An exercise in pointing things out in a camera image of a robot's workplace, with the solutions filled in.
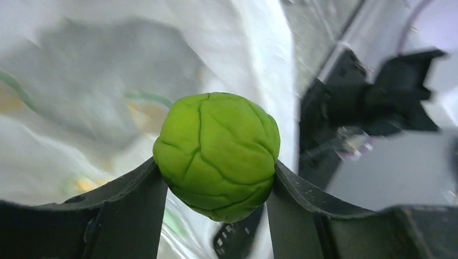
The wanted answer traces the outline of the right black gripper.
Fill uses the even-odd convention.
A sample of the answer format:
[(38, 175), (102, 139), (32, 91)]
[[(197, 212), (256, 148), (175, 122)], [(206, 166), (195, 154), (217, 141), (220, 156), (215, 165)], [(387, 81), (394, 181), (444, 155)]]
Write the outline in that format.
[(388, 137), (402, 131), (437, 132), (423, 101), (428, 70), (439, 49), (387, 59), (373, 83), (351, 50), (345, 50), (326, 80), (314, 79), (300, 100), (299, 176), (325, 189), (350, 134)]

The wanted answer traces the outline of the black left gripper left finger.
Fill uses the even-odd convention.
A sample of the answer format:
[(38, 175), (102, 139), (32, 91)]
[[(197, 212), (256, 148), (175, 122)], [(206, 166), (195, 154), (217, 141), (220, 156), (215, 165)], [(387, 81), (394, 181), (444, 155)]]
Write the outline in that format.
[(167, 185), (153, 159), (57, 204), (1, 202), (1, 258), (156, 258)]

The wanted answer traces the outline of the white plastic bag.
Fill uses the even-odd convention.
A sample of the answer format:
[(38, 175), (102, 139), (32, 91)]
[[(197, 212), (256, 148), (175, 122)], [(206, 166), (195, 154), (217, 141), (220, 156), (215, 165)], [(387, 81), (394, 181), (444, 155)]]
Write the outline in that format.
[[(172, 105), (203, 93), (259, 105), (296, 169), (294, 73), (280, 1), (1, 1), (1, 202), (61, 204), (154, 160)], [(217, 258), (219, 223), (167, 185), (156, 258)]]

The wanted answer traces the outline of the green lime fake fruit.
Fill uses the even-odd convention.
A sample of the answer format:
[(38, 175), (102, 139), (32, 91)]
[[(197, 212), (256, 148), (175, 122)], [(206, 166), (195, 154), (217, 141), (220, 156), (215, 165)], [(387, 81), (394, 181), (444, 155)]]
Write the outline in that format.
[(230, 93), (183, 97), (153, 145), (170, 191), (217, 222), (237, 222), (269, 197), (280, 151), (275, 119)]

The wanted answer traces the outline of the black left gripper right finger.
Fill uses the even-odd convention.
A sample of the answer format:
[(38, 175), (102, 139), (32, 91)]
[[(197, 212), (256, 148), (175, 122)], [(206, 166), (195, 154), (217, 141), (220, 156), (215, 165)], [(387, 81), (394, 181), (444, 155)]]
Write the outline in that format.
[(457, 258), (457, 208), (373, 212), (340, 200), (282, 163), (267, 201), (273, 254), (296, 258)]

